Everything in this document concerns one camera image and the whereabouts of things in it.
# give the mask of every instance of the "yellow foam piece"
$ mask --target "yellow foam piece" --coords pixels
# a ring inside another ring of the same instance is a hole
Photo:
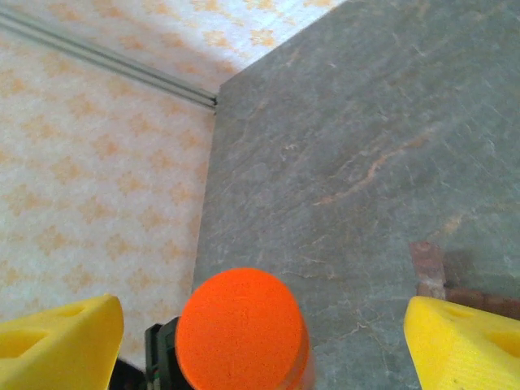
[[[520,321],[414,297],[405,338],[423,390],[520,389]]]
[[[122,338],[110,295],[0,323],[0,389],[106,390]]]

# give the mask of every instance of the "black object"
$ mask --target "black object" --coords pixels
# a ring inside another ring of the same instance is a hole
[[[124,360],[115,361],[109,390],[146,390],[145,373]]]
[[[156,323],[146,329],[146,381],[149,388],[194,390],[182,375],[175,351],[175,333],[179,317],[169,323]]]

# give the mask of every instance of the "patterned wall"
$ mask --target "patterned wall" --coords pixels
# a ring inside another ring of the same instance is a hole
[[[340,0],[3,0],[216,91]]]
[[[189,294],[214,116],[0,31],[0,321],[103,293],[122,354]]]

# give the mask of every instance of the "stone countertop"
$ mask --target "stone countertop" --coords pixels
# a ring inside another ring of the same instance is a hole
[[[419,388],[408,244],[520,295],[520,2],[352,1],[219,95],[195,287],[257,267],[293,290],[317,389]]]

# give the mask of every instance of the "orange foam cylinder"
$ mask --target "orange foam cylinder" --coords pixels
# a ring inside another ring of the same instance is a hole
[[[175,353],[196,390],[311,390],[314,360],[297,301],[252,268],[207,280],[186,304]]]

